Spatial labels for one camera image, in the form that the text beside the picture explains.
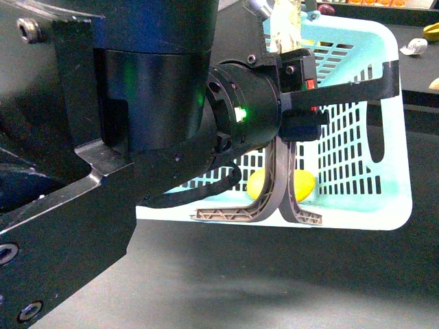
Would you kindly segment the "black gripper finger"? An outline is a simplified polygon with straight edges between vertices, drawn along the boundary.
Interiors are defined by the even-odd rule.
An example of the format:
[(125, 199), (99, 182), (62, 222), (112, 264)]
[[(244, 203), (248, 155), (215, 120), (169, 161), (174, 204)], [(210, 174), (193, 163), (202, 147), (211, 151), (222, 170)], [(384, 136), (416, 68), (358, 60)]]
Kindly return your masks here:
[(305, 109), (314, 106), (388, 99), (399, 95), (399, 61), (393, 60), (382, 63), (382, 76), (379, 79), (349, 82), (290, 93), (289, 108)]

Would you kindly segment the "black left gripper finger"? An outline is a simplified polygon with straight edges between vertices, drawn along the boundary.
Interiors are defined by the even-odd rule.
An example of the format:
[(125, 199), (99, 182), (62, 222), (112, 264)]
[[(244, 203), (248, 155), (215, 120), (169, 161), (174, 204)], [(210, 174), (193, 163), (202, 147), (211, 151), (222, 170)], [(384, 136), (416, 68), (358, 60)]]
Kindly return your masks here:
[(316, 141), (321, 137), (322, 126), (329, 124), (327, 111), (285, 111), (281, 117), (282, 141)]

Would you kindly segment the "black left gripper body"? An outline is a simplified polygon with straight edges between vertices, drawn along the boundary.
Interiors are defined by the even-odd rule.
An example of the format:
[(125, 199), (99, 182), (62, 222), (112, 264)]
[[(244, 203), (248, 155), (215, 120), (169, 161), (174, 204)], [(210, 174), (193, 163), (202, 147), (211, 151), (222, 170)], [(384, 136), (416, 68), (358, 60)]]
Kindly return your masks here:
[(301, 48), (280, 55), (256, 68), (225, 62), (209, 69), (207, 104), (213, 111), (218, 149), (256, 149), (280, 136), (289, 94), (315, 89), (316, 60), (312, 50)]

